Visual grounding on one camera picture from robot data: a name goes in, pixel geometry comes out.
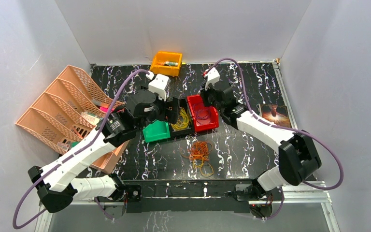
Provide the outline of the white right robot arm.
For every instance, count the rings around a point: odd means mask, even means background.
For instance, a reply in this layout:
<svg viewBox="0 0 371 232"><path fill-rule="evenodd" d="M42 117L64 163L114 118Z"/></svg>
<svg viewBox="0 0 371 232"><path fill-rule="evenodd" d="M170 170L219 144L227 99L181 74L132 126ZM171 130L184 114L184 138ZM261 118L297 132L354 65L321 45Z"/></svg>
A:
<svg viewBox="0 0 371 232"><path fill-rule="evenodd" d="M321 167L322 162L312 138L303 133L276 128L252 114L245 104L235 99L229 82L204 84L200 96L205 106L212 106L219 112L223 122L259 139L277 153L278 165L253 180L253 195L257 199L267 199L276 187L287 184L297 186Z"/></svg>

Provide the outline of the green battery in bin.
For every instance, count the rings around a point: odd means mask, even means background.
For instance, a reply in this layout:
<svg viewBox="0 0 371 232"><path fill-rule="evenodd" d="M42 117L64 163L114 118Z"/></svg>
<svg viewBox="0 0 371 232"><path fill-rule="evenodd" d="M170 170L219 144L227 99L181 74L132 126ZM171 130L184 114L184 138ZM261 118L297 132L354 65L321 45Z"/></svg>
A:
<svg viewBox="0 0 371 232"><path fill-rule="evenodd" d="M177 66L178 65L178 62L165 61L163 63L163 65L166 65L166 66Z"/></svg>

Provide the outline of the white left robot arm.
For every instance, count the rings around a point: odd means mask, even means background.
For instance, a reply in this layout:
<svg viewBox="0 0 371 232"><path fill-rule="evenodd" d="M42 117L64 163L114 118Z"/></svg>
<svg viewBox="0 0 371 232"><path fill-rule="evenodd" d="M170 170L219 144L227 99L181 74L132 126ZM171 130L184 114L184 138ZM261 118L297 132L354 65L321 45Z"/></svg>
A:
<svg viewBox="0 0 371 232"><path fill-rule="evenodd" d="M135 138L148 124L156 120L176 123L179 112L179 98L167 101L148 89L139 90L123 105L111 104L106 116L75 147L44 167L29 169L28 174L45 209L56 213L73 200L105 197L120 201L129 197L135 187L125 185L116 174L94 178L79 178L78 175L103 155Z"/></svg>

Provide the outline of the red plastic bin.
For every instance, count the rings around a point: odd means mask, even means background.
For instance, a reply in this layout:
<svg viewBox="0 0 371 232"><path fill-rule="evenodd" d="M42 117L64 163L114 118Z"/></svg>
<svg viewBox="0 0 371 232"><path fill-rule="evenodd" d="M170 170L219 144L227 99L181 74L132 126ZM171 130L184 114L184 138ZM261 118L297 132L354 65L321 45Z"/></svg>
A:
<svg viewBox="0 0 371 232"><path fill-rule="evenodd" d="M208 131L219 127L219 115L213 106L204 106L199 94L187 96L195 132Z"/></svg>

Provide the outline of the white box in organizer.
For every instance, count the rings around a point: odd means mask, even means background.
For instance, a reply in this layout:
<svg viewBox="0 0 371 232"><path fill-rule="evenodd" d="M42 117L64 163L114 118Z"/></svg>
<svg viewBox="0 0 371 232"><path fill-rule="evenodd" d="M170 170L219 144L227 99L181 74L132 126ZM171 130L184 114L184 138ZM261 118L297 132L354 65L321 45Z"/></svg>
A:
<svg viewBox="0 0 371 232"><path fill-rule="evenodd" d="M96 126L101 120L101 117L98 117L95 114L89 112L82 112L80 116L94 126Z"/></svg>

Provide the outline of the dark book three days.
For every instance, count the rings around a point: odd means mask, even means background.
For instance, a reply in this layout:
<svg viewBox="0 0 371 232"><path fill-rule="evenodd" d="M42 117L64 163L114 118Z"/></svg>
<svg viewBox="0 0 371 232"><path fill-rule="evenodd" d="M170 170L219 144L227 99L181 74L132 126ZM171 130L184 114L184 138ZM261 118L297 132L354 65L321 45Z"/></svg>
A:
<svg viewBox="0 0 371 232"><path fill-rule="evenodd" d="M261 103L259 110L260 116L267 121L282 127L292 127L286 106Z"/></svg>

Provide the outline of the yellow plastic bin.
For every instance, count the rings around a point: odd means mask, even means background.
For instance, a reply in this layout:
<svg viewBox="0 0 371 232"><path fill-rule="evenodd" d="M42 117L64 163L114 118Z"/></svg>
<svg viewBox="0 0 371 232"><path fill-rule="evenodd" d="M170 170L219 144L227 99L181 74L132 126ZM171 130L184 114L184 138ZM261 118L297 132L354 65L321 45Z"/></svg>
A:
<svg viewBox="0 0 371 232"><path fill-rule="evenodd" d="M182 53L158 51L153 57L150 71L154 74L177 77L182 65Z"/></svg>

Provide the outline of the green plastic bin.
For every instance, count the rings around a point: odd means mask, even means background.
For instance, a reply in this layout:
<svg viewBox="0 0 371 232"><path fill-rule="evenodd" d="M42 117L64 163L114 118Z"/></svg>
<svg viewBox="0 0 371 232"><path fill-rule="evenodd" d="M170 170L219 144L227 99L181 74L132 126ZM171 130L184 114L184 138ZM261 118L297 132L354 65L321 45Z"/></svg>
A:
<svg viewBox="0 0 371 232"><path fill-rule="evenodd" d="M156 120L143 129L143 136L146 143L169 139L171 136L168 122Z"/></svg>

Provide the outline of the black plastic bin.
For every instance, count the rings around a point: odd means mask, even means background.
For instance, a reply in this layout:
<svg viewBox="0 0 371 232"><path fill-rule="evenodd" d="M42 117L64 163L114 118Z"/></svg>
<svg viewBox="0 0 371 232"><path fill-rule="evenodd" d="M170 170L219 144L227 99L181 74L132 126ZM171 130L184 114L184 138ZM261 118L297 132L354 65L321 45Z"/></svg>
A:
<svg viewBox="0 0 371 232"><path fill-rule="evenodd" d="M194 119L187 99L180 99L179 106L180 113L177 122L175 124L169 123L171 138L186 136L195 132Z"/></svg>

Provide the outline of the pink plastic file organizer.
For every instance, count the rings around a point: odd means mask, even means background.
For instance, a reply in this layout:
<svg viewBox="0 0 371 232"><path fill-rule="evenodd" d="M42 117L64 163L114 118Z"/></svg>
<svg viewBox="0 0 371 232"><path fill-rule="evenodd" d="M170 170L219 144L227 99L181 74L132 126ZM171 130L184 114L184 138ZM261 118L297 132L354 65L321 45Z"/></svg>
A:
<svg viewBox="0 0 371 232"><path fill-rule="evenodd" d="M68 65L16 125L63 155L95 127L80 114L89 112L103 118L100 107L108 108L111 103L83 69Z"/></svg>

